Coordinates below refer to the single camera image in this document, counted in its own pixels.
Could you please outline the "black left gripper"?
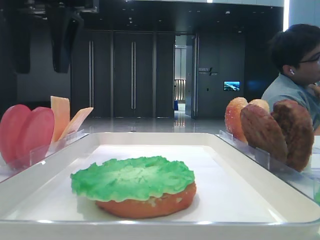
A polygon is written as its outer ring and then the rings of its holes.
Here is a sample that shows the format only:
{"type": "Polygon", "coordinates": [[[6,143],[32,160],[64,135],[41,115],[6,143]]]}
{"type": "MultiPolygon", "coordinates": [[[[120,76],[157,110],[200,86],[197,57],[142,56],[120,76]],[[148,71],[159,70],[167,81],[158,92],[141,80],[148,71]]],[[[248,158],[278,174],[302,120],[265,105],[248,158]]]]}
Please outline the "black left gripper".
{"type": "Polygon", "coordinates": [[[31,69],[30,18],[49,19],[53,69],[67,73],[75,41],[83,29],[81,13],[99,12],[98,0],[2,0],[0,16],[10,16],[13,65],[16,73],[31,69]]]}

